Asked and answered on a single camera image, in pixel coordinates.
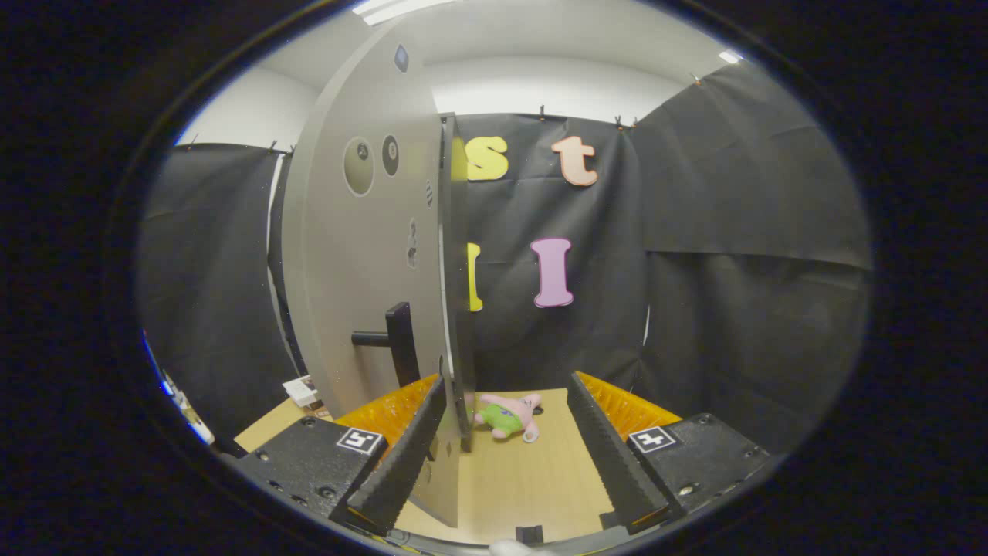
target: pink letter i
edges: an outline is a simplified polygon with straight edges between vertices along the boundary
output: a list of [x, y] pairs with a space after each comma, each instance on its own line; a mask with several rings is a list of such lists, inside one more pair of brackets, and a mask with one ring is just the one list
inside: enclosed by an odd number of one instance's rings
[[538, 295], [536, 307], [562, 307], [573, 303], [566, 289], [566, 251], [572, 244], [562, 237], [546, 237], [532, 242], [538, 254]]

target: patrick star plush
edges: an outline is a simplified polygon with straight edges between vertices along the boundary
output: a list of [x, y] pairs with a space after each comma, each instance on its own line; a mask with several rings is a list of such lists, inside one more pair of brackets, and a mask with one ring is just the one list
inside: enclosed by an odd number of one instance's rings
[[477, 424], [487, 423], [493, 428], [491, 434], [495, 438], [507, 438], [524, 429], [522, 440], [535, 442], [538, 438], [538, 425], [533, 415], [535, 408], [542, 403], [540, 394], [529, 394], [520, 400], [510, 400], [493, 394], [482, 394], [481, 402], [490, 404], [481, 412], [473, 414]]

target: letter s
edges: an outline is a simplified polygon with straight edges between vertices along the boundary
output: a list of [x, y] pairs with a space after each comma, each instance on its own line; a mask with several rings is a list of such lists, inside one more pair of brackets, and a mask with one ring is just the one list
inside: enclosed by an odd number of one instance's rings
[[465, 147], [466, 179], [470, 181], [497, 179], [508, 173], [508, 158], [502, 152], [508, 144], [501, 138], [473, 138]]

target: black curtain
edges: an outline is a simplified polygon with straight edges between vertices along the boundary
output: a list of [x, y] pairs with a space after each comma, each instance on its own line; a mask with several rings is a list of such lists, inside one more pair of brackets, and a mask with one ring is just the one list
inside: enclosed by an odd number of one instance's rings
[[[726, 66], [623, 131], [574, 118], [457, 118], [509, 172], [470, 182], [481, 246], [478, 390], [560, 388], [575, 369], [790, 450], [839, 392], [865, 325], [870, 252], [855, 181], [768, 75]], [[596, 149], [591, 187], [553, 142]], [[562, 236], [572, 305], [539, 309], [538, 238]]]
[[[463, 140], [499, 136], [508, 173], [469, 182], [468, 237], [480, 245], [475, 318], [477, 390], [561, 388], [575, 369], [613, 381], [640, 359], [646, 311], [641, 176], [627, 134], [575, 118], [457, 117]], [[579, 136], [596, 149], [590, 187], [562, 177], [551, 145]], [[574, 302], [540, 309], [531, 243], [566, 237], [568, 289]]]
[[175, 148], [140, 224], [136, 291], [162, 368], [221, 447], [286, 397], [294, 378], [268, 279], [268, 209], [278, 154]]

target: small box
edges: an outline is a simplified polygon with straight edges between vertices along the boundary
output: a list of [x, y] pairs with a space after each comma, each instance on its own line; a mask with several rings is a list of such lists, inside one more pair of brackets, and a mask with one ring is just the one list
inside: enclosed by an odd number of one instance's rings
[[317, 397], [319, 391], [315, 389], [315, 385], [312, 384], [312, 378], [309, 375], [296, 378], [295, 380], [289, 380], [282, 384], [282, 386], [285, 387], [285, 391], [288, 392], [288, 395], [300, 408], [319, 401]]
[[329, 417], [329, 409], [323, 406], [322, 402], [318, 400], [314, 404], [309, 404], [302, 409], [310, 417]]

